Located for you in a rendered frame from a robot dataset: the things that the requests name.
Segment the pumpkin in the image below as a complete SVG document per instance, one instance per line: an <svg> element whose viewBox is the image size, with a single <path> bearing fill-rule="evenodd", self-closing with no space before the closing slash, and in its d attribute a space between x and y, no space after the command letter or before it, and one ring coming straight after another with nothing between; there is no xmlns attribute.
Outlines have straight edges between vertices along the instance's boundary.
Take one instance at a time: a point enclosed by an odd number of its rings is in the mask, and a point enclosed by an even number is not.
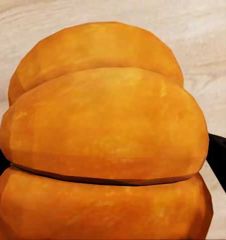
<svg viewBox="0 0 226 240"><path fill-rule="evenodd" d="M11 77L0 240L205 240L205 116L171 48L88 22L40 40Z"/></svg>

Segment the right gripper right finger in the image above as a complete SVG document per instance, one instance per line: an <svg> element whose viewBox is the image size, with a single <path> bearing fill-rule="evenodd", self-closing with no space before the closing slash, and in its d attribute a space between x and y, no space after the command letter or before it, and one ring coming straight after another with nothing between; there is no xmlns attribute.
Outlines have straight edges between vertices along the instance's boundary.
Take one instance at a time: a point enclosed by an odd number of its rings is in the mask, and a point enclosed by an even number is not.
<svg viewBox="0 0 226 240"><path fill-rule="evenodd" d="M207 162L226 192L226 138L208 133Z"/></svg>

